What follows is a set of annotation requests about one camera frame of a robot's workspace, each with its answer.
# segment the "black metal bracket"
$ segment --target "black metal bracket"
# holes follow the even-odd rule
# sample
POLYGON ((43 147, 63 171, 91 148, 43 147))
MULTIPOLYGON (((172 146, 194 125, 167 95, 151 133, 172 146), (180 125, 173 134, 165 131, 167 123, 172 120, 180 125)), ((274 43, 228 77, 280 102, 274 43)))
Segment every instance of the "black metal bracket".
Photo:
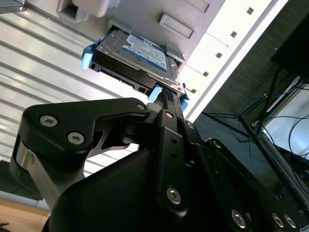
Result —
POLYGON ((114 231, 260 231, 261 218, 267 231, 300 230, 294 210, 281 210, 257 189, 220 141, 204 143, 166 90, 148 106, 137 99, 33 106, 18 134, 15 167, 27 170, 51 206, 50 232, 99 231, 102 224, 114 231), (83 177, 87 157, 130 143, 139 150, 83 177), (262 206, 243 198, 239 182, 262 206))

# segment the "metal bolt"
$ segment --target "metal bolt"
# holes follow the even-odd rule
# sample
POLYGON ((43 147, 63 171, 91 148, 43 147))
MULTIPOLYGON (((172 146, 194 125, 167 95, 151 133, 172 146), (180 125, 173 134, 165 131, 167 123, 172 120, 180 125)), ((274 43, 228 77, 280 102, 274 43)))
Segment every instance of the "metal bolt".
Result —
POLYGON ((221 148, 221 146, 217 143, 217 141, 213 141, 213 144, 214 144, 217 148, 221 148))
POLYGON ((191 129, 194 129, 194 125, 191 122, 187 122, 188 127, 190 127, 191 129))
POLYGON ((166 116, 170 118, 174 118, 174 116, 170 112, 166 112, 166 116))
POLYGON ((280 219, 280 217, 278 217, 277 214, 272 214, 272 218, 274 219, 275 223, 276 223, 279 227, 281 227, 281 228, 284 227, 283 221, 280 219))
POLYGON ((295 222, 290 218, 290 216, 288 215, 284 215, 284 218, 285 220, 289 223, 289 225, 292 227, 292 228, 296 228, 296 224, 295 222))
POLYGON ((141 110, 145 110, 145 106, 141 105, 141 104, 137 104, 137 108, 141 109, 141 110))
POLYGON ((54 127, 58 124, 58 121, 53 116, 44 115, 40 118, 40 123, 46 127, 54 127))
POLYGON ((71 132, 68 135, 68 140, 72 144, 79 145, 79 144, 82 144, 84 142, 84 137, 80 133, 71 132))
POLYGON ((242 229, 246 228, 246 221, 243 219, 242 215, 236 210, 232 210, 232 218, 234 222, 242 229))
POLYGON ((168 199, 173 204, 180 204, 180 202, 182 202, 182 197, 181 197, 180 193, 176 189, 170 187, 166 191, 166 194, 167 194, 168 199))

